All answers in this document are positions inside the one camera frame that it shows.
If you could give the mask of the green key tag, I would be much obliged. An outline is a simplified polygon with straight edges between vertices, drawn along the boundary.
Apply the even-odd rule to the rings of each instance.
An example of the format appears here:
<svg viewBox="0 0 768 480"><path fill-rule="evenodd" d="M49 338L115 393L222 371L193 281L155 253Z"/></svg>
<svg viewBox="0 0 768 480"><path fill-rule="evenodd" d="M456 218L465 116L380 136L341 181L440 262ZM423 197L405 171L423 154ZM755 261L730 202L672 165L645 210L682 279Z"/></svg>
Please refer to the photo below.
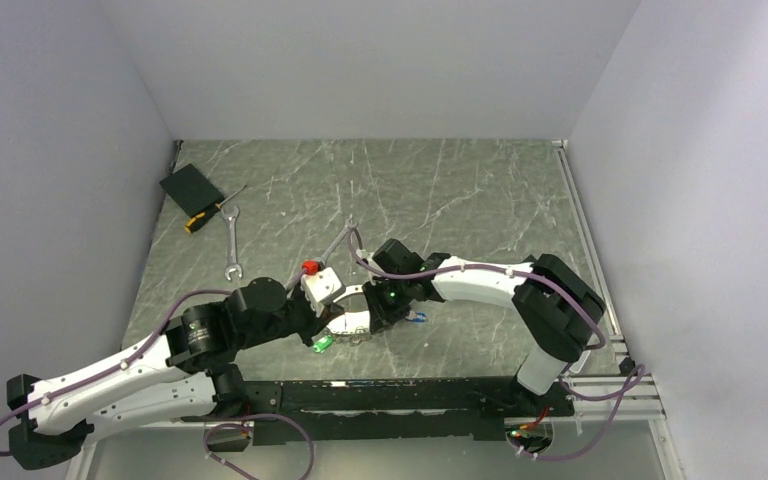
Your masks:
<svg viewBox="0 0 768 480"><path fill-rule="evenodd" d="M324 353L333 343L334 338L331 335L326 335L317 340L313 344L312 349L315 353L321 354Z"/></svg>

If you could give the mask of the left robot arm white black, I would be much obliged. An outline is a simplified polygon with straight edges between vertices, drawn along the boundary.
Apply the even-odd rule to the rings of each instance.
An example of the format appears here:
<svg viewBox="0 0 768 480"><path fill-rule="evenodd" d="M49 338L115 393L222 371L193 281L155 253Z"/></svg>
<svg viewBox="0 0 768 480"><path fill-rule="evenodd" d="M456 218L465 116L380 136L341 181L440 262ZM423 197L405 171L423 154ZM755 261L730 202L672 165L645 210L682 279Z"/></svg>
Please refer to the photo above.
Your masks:
<svg viewBox="0 0 768 480"><path fill-rule="evenodd" d="M346 293L331 270L304 275L292 291L261 277L212 301L182 309L134 345L51 379L18 375L7 383L17 423L7 454L25 470L66 462L125 430L170 419L230 423L273 420L281 397L247 383L237 354L293 335L306 346L326 328Z"/></svg>

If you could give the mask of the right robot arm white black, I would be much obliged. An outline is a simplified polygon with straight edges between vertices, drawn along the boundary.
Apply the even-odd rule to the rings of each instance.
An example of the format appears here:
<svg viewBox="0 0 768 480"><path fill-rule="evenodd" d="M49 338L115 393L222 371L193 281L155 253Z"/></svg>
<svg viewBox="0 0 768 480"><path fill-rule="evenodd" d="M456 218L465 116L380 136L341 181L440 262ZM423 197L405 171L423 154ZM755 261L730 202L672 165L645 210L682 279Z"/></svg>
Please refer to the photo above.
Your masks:
<svg viewBox="0 0 768 480"><path fill-rule="evenodd" d="M516 264L466 260L435 252L423 258L401 241L388 240L369 260L362 292L377 332L408 316L419 302L473 302L519 315L533 339L511 388L517 411L534 415L550 399L550 388L588 350L606 337L599 323L603 299L553 254Z"/></svg>

